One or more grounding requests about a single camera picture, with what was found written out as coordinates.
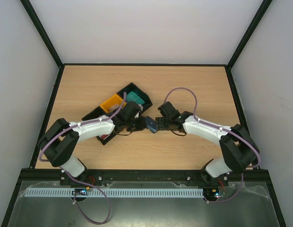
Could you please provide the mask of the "dark blue card holder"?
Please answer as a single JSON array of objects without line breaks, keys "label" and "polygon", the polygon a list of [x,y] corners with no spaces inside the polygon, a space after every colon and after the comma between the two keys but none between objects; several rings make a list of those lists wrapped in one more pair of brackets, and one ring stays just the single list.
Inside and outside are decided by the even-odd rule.
[{"label": "dark blue card holder", "polygon": [[145,122],[146,122],[146,128],[149,129],[152,133],[156,133],[157,127],[156,127],[156,122],[149,116],[145,117]]}]

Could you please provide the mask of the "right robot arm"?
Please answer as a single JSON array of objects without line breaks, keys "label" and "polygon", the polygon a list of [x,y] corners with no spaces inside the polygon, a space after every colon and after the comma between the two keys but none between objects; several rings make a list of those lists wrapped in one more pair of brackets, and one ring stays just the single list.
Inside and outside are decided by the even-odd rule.
[{"label": "right robot arm", "polygon": [[158,111],[161,117],[155,122],[159,131],[171,131],[179,136],[196,135],[220,146],[222,157],[208,161],[201,169],[200,178],[204,184],[212,185],[226,173],[241,174],[248,166],[259,165],[259,149],[240,124],[218,125],[188,111],[180,113],[170,102],[164,102]]}]

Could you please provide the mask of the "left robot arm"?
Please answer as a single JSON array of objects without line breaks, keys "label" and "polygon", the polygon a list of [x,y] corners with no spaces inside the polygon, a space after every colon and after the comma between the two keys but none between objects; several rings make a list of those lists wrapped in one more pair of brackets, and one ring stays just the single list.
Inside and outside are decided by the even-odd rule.
[{"label": "left robot arm", "polygon": [[39,160],[61,168],[69,178],[84,181],[88,171],[73,154],[76,145],[84,140],[118,133],[133,126],[142,110],[142,105],[129,101],[124,107],[87,121],[68,122],[60,118],[37,142],[40,149]]}]

